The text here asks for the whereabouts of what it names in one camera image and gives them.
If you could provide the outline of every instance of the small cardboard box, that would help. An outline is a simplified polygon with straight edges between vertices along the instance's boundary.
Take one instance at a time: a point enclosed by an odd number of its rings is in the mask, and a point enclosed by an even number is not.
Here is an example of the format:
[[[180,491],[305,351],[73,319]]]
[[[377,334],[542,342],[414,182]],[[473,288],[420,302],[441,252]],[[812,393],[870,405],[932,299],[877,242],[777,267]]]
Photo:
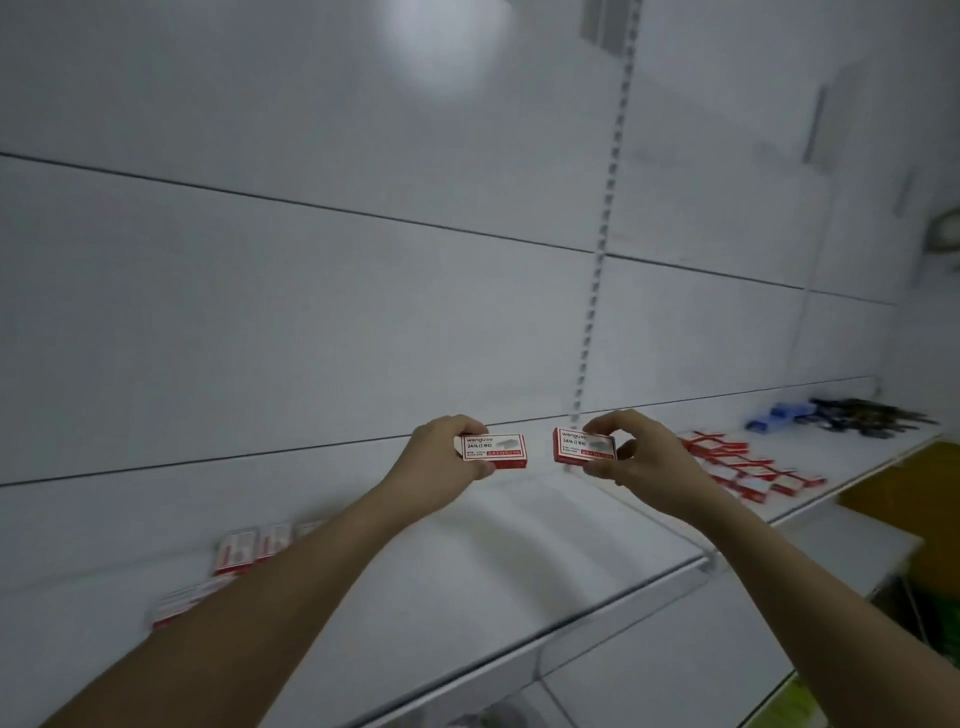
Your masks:
[[[746,465],[733,465],[731,467],[739,470],[744,477],[755,477],[768,482],[772,482],[780,474],[765,465],[754,465],[754,463],[747,463]]]
[[[766,502],[767,494],[773,487],[773,483],[758,477],[741,477],[737,478],[733,487],[745,499],[752,500],[756,503],[764,503]]]
[[[459,440],[464,460],[486,460],[498,469],[527,467],[523,435],[464,435]]]
[[[228,533],[220,540],[217,548],[214,575],[249,569],[253,566],[255,552],[256,531]]]
[[[707,463],[704,470],[716,480],[720,485],[732,488],[736,480],[740,477],[740,471],[736,468],[728,468],[726,465],[718,463]]]
[[[828,481],[822,475],[811,475],[809,473],[800,473],[794,471],[791,473],[795,478],[802,480],[807,488],[816,488],[818,485],[827,485]]]
[[[225,573],[207,579],[202,584],[195,584],[186,589],[179,589],[165,596],[151,614],[151,629],[165,627],[174,619],[193,609],[197,604],[214,592],[218,592],[236,577],[235,573]]]
[[[590,460],[616,460],[616,443],[609,435],[557,427],[553,431],[553,459],[566,465],[583,465]]]
[[[266,561],[271,556],[280,553],[293,541],[293,525],[291,523],[274,523],[260,526],[259,538],[256,543],[257,562]]]
[[[804,482],[798,477],[794,477],[791,473],[780,473],[776,478],[774,478],[773,483],[770,486],[771,490],[791,497],[794,497],[805,487],[806,486]]]
[[[314,531],[316,531],[320,526],[325,522],[323,521],[307,521],[306,523],[299,523],[297,525],[297,538],[301,539],[304,536],[307,536]]]
[[[738,465],[754,464],[750,460],[745,458],[743,455],[737,455],[736,453],[724,453],[724,454],[711,455],[710,462],[716,463],[717,465],[726,465],[728,468],[735,468]]]

